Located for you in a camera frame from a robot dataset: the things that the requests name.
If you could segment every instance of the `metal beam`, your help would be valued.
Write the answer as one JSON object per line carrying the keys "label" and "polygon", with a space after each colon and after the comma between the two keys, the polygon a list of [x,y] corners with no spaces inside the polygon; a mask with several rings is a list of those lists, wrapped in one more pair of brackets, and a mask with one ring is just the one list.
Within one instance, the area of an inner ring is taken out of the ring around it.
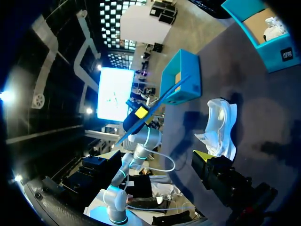
{"label": "metal beam", "polygon": [[118,134],[103,133],[103,132],[93,131],[93,130],[85,130],[85,136],[92,137],[95,139],[101,139],[101,140],[111,140],[111,141],[119,140]]}
{"label": "metal beam", "polygon": [[45,132],[41,132],[41,133],[33,133],[33,134],[30,134],[30,135],[15,137],[15,138],[7,139],[6,144],[9,145],[9,144],[13,144],[13,143],[16,143],[16,142],[32,139],[32,138],[35,138],[35,137],[40,137],[40,136],[44,136],[44,135],[48,135],[48,134],[52,134],[52,133],[57,133],[57,132],[65,131],[65,130],[68,130],[68,129],[80,128],[80,127],[83,127],[83,125],[69,126],[69,127],[49,130],[49,131],[45,131]]}

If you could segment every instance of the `robotic arm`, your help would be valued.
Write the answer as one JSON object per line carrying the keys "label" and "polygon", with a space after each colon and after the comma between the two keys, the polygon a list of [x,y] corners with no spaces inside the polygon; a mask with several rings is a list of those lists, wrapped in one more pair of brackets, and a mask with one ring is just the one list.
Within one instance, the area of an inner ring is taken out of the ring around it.
{"label": "robotic arm", "polygon": [[109,220],[114,224],[125,224],[128,221],[126,212],[127,194],[118,188],[127,177],[129,169],[139,170],[149,155],[147,149],[153,149],[161,143],[161,132],[148,127],[143,127],[140,132],[129,136],[131,142],[138,143],[134,154],[127,153],[123,156],[122,165],[107,189],[100,190],[97,198],[108,205]]}

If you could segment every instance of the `white cable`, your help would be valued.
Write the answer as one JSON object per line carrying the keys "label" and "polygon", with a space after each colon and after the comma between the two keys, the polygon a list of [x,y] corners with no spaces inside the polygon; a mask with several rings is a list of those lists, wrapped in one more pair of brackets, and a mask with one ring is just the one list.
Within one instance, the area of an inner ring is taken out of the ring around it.
{"label": "white cable", "polygon": [[155,151],[152,151],[152,150],[149,150],[147,148],[144,148],[146,151],[148,152],[151,152],[151,153],[154,153],[154,154],[159,154],[159,155],[162,155],[166,158],[168,158],[170,161],[173,162],[174,166],[171,168],[171,169],[167,169],[167,170],[164,170],[164,169],[156,169],[156,168],[152,168],[152,167],[148,167],[148,166],[143,166],[143,165],[138,165],[138,164],[134,164],[132,166],[141,166],[142,168],[146,168],[146,169],[151,169],[151,170],[156,170],[156,171],[160,171],[160,172],[171,172],[175,169],[175,162],[172,158],[170,158],[169,156],[165,155],[165,154],[161,154],[161,153],[158,153],[158,152],[155,152]]}
{"label": "white cable", "polygon": [[[143,209],[138,208],[134,206],[127,205],[128,208],[134,209],[134,210],[144,210],[144,211],[156,211],[156,210],[178,210],[179,208],[169,208],[169,209]],[[185,209],[194,209],[194,207],[186,207]]]}
{"label": "white cable", "polygon": [[124,191],[126,190],[126,188],[127,188],[127,185],[128,185],[128,181],[129,181],[129,174],[127,174],[127,183],[126,183],[126,186],[124,187]]}
{"label": "white cable", "polygon": [[185,203],[183,203],[183,205],[182,205],[182,209],[184,208],[184,205],[187,204],[187,203],[190,203],[191,205],[193,205],[191,202],[185,202]]}

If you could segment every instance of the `gray table surface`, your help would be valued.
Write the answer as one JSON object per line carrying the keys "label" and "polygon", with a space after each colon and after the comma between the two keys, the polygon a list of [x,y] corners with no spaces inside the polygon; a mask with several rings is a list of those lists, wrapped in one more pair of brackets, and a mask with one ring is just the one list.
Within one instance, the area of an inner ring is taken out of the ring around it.
{"label": "gray table surface", "polygon": [[[194,149],[206,147],[194,133],[203,133],[207,102],[222,97],[238,105],[231,137],[237,147],[233,166],[252,177],[253,186],[265,182],[278,190],[269,210],[288,199],[297,182],[301,161],[301,67],[268,74],[255,48],[237,24],[231,25],[197,53],[202,96],[180,105],[166,105],[162,148],[176,168],[170,178],[211,221],[225,221],[226,208],[207,191],[191,167]],[[164,169],[172,164],[161,158]]]}

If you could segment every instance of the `monitor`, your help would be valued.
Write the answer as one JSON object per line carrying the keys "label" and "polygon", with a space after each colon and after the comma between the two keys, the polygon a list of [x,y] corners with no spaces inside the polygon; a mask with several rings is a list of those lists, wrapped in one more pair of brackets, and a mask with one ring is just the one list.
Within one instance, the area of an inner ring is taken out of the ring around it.
{"label": "monitor", "polygon": [[132,70],[103,67],[100,74],[97,117],[121,121],[127,117],[135,72]]}

